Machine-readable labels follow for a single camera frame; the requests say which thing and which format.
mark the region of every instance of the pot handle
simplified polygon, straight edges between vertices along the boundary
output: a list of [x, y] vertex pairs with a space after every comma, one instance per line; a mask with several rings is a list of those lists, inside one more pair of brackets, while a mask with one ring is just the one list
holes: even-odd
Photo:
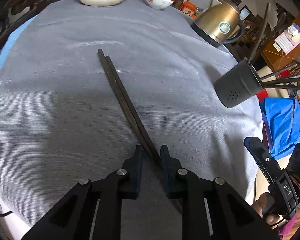
[[243, 36], [244, 31], [245, 31], [245, 29], [246, 29], [246, 26], [244, 25], [243, 20], [239, 19], [238, 25], [239, 25], [240, 29], [239, 29], [238, 33], [236, 34], [236, 36], [234, 36], [234, 37], [231, 38], [231, 39], [225, 40], [225, 41], [223, 42], [223, 44], [228, 44], [228, 43], [235, 42], [235, 41], [237, 41], [238, 39], [240, 39], [240, 38]]

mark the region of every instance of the silver rivet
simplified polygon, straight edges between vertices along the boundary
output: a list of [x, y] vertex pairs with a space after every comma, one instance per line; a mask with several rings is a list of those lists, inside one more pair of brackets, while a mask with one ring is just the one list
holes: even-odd
[[125, 169], [119, 169], [117, 170], [117, 174], [119, 176], [123, 176], [123, 175], [126, 175], [127, 174], [127, 171]]
[[178, 170], [178, 173], [179, 173], [180, 175], [186, 175], [186, 174], [188, 173], [188, 171], [187, 171], [186, 169], [179, 169], [179, 170]]
[[216, 178], [215, 182], [219, 185], [223, 185], [225, 183], [225, 180], [223, 178]]
[[89, 182], [89, 179], [88, 178], [81, 178], [81, 179], [79, 179], [79, 183], [81, 184], [81, 185], [85, 185], [85, 184], [87, 184]]

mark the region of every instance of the blue plastic bag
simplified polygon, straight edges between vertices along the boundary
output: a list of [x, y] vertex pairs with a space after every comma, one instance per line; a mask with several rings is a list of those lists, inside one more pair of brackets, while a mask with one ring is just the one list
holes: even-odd
[[279, 160], [300, 142], [300, 105], [295, 98], [265, 98], [260, 105], [266, 114], [272, 139], [270, 154]]

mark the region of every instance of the electric kettle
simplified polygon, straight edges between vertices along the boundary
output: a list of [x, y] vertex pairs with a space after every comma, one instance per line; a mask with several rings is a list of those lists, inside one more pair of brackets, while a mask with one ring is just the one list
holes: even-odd
[[[222, 0], [221, 4], [202, 12], [191, 27], [201, 38], [217, 48], [221, 44], [235, 42], [243, 36], [245, 25], [239, 15], [240, 11], [234, 3]], [[237, 25], [240, 27], [239, 32], [229, 39]]]

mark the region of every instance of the utensil holder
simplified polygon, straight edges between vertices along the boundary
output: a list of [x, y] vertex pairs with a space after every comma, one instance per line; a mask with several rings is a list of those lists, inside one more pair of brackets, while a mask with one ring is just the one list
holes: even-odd
[[253, 66], [243, 59], [214, 83], [214, 90], [221, 103], [232, 108], [263, 90], [257, 77]]

